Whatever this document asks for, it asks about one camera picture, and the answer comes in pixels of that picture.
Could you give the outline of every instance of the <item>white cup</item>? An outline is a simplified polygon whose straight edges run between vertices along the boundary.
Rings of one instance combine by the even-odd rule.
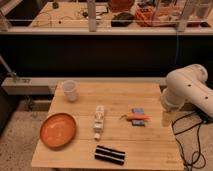
[[[77,93],[77,85],[75,81],[66,80],[62,82],[62,89],[69,101],[73,102],[77,99],[78,93]]]

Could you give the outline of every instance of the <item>terrazzo floor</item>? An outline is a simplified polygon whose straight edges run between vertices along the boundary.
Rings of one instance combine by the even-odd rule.
[[[5,130],[0,138],[0,171],[51,171],[49,168],[32,168],[31,160],[39,138],[39,129],[42,121],[47,116],[48,107],[51,101],[36,105],[33,111],[27,111],[26,106],[19,105],[18,109],[12,114]],[[176,118],[186,115],[189,112],[180,112]],[[174,126],[174,132],[179,132],[200,122],[197,115],[181,119]],[[182,144],[185,159],[190,163],[192,153],[198,150],[197,139],[198,126],[176,138]],[[197,168],[188,167],[200,171],[213,171],[213,124],[202,124],[199,130],[201,153]]]

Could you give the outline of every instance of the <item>small bottle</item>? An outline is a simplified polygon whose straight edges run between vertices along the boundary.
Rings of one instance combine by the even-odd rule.
[[[95,132],[94,139],[100,140],[104,129],[104,106],[102,105],[96,107],[93,129]]]

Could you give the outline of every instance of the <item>wooden table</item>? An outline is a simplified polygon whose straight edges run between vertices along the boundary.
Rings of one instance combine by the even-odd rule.
[[[96,3],[96,6],[104,5],[107,7],[107,3]],[[30,27],[54,27],[54,28],[88,28],[88,20],[83,17],[83,12],[87,12],[87,3],[85,2],[59,2],[59,8],[53,9],[52,2],[42,8],[39,14],[30,24]],[[97,27],[99,28],[111,28],[112,18],[119,13],[113,13],[108,10],[108,13],[101,15],[101,20],[97,20]],[[140,28],[133,21],[128,28]]]
[[[53,151],[40,140],[32,159],[33,167],[183,170],[179,150],[170,127],[161,126],[160,89],[155,83],[78,82],[79,98],[68,102],[59,83],[48,116],[57,112],[71,114],[77,122],[77,135],[64,149]],[[94,140],[93,123],[97,105],[106,109],[104,132]],[[150,121],[133,127],[121,115],[142,107]],[[94,159],[96,145],[126,152],[123,166]]]

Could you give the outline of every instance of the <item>orange plate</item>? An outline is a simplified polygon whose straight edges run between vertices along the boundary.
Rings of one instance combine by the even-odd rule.
[[[66,113],[57,113],[44,121],[40,129],[40,138],[48,147],[59,148],[69,143],[75,132],[74,118]]]

